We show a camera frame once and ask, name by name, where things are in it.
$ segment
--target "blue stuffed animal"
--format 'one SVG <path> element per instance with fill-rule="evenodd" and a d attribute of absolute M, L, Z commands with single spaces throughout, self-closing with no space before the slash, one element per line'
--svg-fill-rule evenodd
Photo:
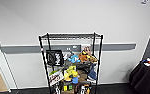
<path fill-rule="evenodd" d="M 72 55 L 70 58 L 68 58 L 68 60 L 72 63 L 80 62 L 78 55 Z"/>

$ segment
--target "wire shelf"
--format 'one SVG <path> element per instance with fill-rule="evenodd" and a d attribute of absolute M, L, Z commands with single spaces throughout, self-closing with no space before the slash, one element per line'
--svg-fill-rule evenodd
<path fill-rule="evenodd" d="M 95 39 L 100 39 L 101 35 L 95 33 Z M 48 35 L 41 36 L 42 40 L 47 40 Z M 70 39 L 94 39 L 94 34 L 49 34 L 50 40 L 70 40 Z"/>

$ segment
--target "yellow plush toy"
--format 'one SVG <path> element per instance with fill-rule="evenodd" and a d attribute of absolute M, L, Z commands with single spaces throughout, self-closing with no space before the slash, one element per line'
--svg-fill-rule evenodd
<path fill-rule="evenodd" d="M 98 60 L 94 56 L 90 56 L 89 61 L 94 63 L 94 62 L 97 62 Z"/>

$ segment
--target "plush toy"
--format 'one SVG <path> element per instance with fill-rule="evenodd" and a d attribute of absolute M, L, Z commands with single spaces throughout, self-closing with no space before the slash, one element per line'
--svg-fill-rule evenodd
<path fill-rule="evenodd" d="M 69 68 L 66 70 L 66 73 L 64 74 L 64 78 L 66 81 L 71 81 L 73 84 L 78 83 L 78 73 L 76 70 L 76 66 L 69 66 Z"/>
<path fill-rule="evenodd" d="M 87 55 L 85 54 L 84 51 L 82 53 L 80 53 L 78 55 L 78 57 L 80 58 L 81 62 L 88 61 Z"/>
<path fill-rule="evenodd" d="M 92 65 L 92 68 L 91 68 L 91 71 L 90 71 L 90 73 L 88 74 L 88 78 L 90 79 L 90 80 L 96 80 L 96 72 L 94 71 L 94 69 L 95 69 L 95 66 L 96 66 L 96 64 L 93 64 Z"/>
<path fill-rule="evenodd" d="M 97 62 L 98 60 L 94 56 L 90 56 L 89 61 L 94 63 L 94 62 Z"/>
<path fill-rule="evenodd" d="M 91 56 L 91 50 L 89 46 L 86 46 L 83 50 L 87 55 Z"/>
<path fill-rule="evenodd" d="M 71 58 L 68 58 L 68 60 L 71 61 L 72 63 L 80 62 L 78 55 L 73 55 L 71 56 Z"/>

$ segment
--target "black bag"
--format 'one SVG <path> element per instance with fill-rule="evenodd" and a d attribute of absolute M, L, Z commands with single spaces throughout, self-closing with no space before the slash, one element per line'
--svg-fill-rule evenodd
<path fill-rule="evenodd" d="M 64 64 L 61 50 L 46 50 L 47 64 L 51 66 L 62 66 Z"/>

